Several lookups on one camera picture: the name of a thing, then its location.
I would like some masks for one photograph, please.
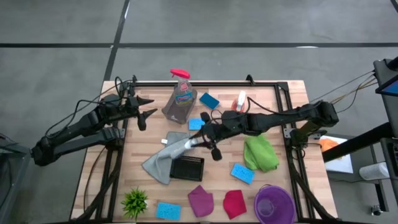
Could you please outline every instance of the concrete floor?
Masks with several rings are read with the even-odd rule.
[[[0,43],[112,43],[124,0],[0,1]],[[389,0],[132,0],[121,42],[396,42],[398,13]],[[304,80],[315,98],[397,56],[397,48],[119,49],[111,79],[169,80],[170,68],[194,80]],[[0,48],[0,132],[33,146],[101,89],[111,49]],[[333,99],[354,85],[325,98]],[[349,105],[346,100],[340,110]],[[386,122],[374,87],[358,93],[331,133],[357,135]],[[30,164],[11,223],[68,220],[84,151],[47,167]],[[372,185],[331,182],[339,217],[393,223],[394,201],[381,217]]]

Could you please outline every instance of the artificial plant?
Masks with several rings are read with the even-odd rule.
[[[124,216],[128,218],[135,218],[137,221],[138,214],[144,213],[147,209],[148,196],[145,191],[136,189],[131,189],[129,193],[125,193],[125,199],[121,203],[124,205],[123,211],[125,211]]]

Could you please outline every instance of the wooden tabletop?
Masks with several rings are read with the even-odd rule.
[[[308,103],[304,82],[301,80],[287,82],[289,84],[290,97],[293,107]],[[113,85],[114,82],[104,82],[103,91],[112,87]],[[250,96],[261,105],[271,110],[277,111],[275,90],[271,87],[199,87],[195,89],[198,91],[198,97],[201,97],[202,94],[207,92],[211,96],[218,99],[220,101],[218,109],[221,111],[230,110],[233,100],[237,98],[241,90],[246,91],[247,96]],[[169,131],[183,133],[188,132],[188,124],[180,125],[169,121],[165,119],[160,110],[166,105],[172,94],[172,90],[173,89],[171,87],[136,88],[136,93],[140,97],[155,100],[151,104],[141,106],[141,111],[153,108],[158,108],[159,110],[157,110],[147,120],[146,131],[138,130],[136,118],[129,120],[126,133],[126,144],[124,146],[123,152],[121,175],[119,178],[118,197],[116,199],[116,206],[114,208],[114,222],[133,221],[123,216],[123,205],[121,205],[120,202],[124,200],[124,193],[130,191],[131,188],[136,187],[146,191],[146,194],[148,195],[147,203],[149,206],[149,208],[145,211],[145,214],[138,216],[137,221],[139,222],[167,222],[167,220],[155,218],[155,211],[158,202],[181,205],[181,222],[258,222],[254,214],[253,204],[254,197],[263,185],[278,185],[292,194],[281,127],[271,128],[268,132],[263,134],[271,142],[277,157],[279,158],[278,168],[267,173],[257,170],[254,181],[251,185],[245,184],[230,174],[235,163],[244,165],[243,142],[245,136],[243,135],[235,136],[219,143],[219,149],[223,154],[223,159],[220,161],[214,161],[211,158],[211,154],[208,149],[194,149],[192,153],[194,153],[195,156],[205,158],[202,182],[172,179],[169,185],[163,185],[153,179],[141,167],[141,164],[150,156],[164,148],[164,145],[160,142],[160,140],[164,139]],[[109,93],[116,93],[116,91],[113,89]],[[210,109],[197,101],[190,117],[199,118],[200,113],[204,111],[210,112]],[[264,114],[268,113],[253,104],[251,105],[250,112]],[[300,127],[303,125],[303,122],[297,124],[298,127]],[[87,178],[90,173],[90,169],[102,148],[102,146],[95,146],[87,150],[71,218],[76,218],[83,213],[83,194],[87,183]],[[305,151],[306,155],[304,161],[310,189],[319,202],[326,208],[326,210],[331,215],[336,217],[337,214],[335,203],[333,201],[325,165],[323,163],[322,152],[319,146],[314,144],[309,145]],[[103,152],[102,155],[100,155],[97,166],[94,168],[93,176],[88,187],[88,196],[86,198],[87,205],[90,204],[100,189],[105,157],[106,153]],[[208,193],[213,194],[215,203],[213,213],[203,218],[195,217],[187,197],[188,193],[199,184],[202,185],[202,187]],[[238,189],[242,190],[243,192],[247,212],[232,220],[229,220],[223,208],[223,199],[227,191]],[[306,206],[304,194],[301,190],[299,190],[299,192],[302,207],[305,211],[304,217],[307,217],[308,214],[305,209]],[[107,194],[105,198],[103,212],[104,217],[106,216],[108,210],[108,200],[109,194]]]

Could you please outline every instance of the gray microfiber towel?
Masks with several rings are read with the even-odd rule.
[[[169,184],[172,159],[166,155],[183,146],[189,137],[189,133],[168,132],[166,146],[143,162],[142,168],[160,183]]]

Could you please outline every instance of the magenta cloth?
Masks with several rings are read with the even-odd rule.
[[[188,199],[196,217],[204,217],[213,212],[213,194],[208,194],[201,185],[188,194]]]
[[[230,220],[247,212],[241,190],[230,190],[227,192],[223,205]]]

